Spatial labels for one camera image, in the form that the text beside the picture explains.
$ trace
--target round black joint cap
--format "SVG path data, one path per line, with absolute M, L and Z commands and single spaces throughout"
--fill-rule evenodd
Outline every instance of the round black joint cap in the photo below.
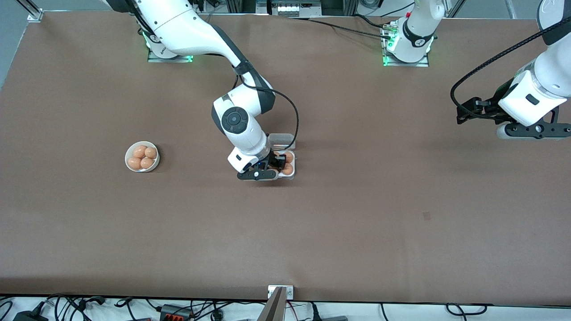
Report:
M 240 134 L 248 127 L 248 113 L 241 107 L 232 107 L 224 112 L 220 122 L 227 132 Z

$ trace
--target gray floor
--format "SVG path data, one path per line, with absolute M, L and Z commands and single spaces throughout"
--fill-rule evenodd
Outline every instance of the gray floor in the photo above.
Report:
M 512 0 L 519 19 L 535 19 L 540 0 Z M 107 10 L 99 0 L 35 0 L 45 10 Z M 27 12 L 15 0 L 0 0 L 0 89 L 26 30 Z M 459 18 L 508 19 L 505 0 L 467 0 Z

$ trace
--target metal post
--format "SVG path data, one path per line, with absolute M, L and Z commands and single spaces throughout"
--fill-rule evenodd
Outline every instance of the metal post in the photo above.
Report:
M 43 17 L 43 9 L 40 9 L 32 0 L 16 0 L 22 8 L 28 11 L 28 22 L 40 22 Z
M 450 12 L 448 13 L 448 18 L 454 18 L 458 14 L 458 11 L 462 9 L 462 6 L 464 5 L 465 2 L 466 0 L 458 0 L 458 2 L 456 2 L 454 7 L 452 7 Z
M 516 8 L 513 5 L 512 0 L 505 0 L 505 6 L 508 8 L 508 14 L 510 19 L 517 19 Z
M 287 288 L 277 287 L 268 299 L 258 321 L 283 321 L 286 310 Z

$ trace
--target red wire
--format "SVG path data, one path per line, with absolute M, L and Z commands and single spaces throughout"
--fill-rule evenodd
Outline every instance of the red wire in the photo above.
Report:
M 297 313 L 295 313 L 295 309 L 293 308 L 293 305 L 291 304 L 291 302 L 288 301 L 287 304 L 289 304 L 289 307 L 291 308 L 291 312 L 293 312 L 293 316 L 295 317 L 295 321 L 299 321 L 299 319 L 297 318 Z

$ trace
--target black strap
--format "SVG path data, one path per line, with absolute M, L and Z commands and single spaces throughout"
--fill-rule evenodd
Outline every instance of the black strap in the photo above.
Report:
M 236 76 L 241 76 L 243 74 L 249 73 L 254 67 L 248 60 L 242 60 L 239 65 L 234 67 L 234 73 Z
M 403 32 L 404 32 L 404 36 L 411 41 L 412 46 L 415 48 L 419 48 L 424 46 L 434 35 L 434 33 L 427 35 L 426 37 L 421 37 L 419 35 L 414 34 L 409 28 L 408 28 L 408 20 L 406 20 L 403 24 Z

